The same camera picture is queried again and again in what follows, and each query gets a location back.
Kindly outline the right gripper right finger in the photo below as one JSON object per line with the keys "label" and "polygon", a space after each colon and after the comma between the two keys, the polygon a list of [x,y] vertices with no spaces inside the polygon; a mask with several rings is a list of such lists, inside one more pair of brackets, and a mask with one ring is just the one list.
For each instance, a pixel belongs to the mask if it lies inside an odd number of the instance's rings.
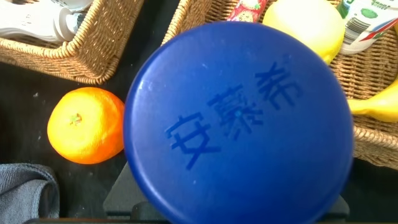
{"label": "right gripper right finger", "polygon": [[349,205],[342,196],[339,196],[336,202],[326,213],[327,220],[345,220],[349,216]]}

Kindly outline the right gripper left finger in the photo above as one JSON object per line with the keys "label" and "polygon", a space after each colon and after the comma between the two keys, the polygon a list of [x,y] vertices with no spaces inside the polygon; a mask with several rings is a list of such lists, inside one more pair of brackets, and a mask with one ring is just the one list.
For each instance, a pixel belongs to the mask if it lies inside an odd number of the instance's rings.
{"label": "right gripper left finger", "polygon": [[149,218],[147,199],[133,177],[128,163],[104,200],[103,209],[109,217]]}

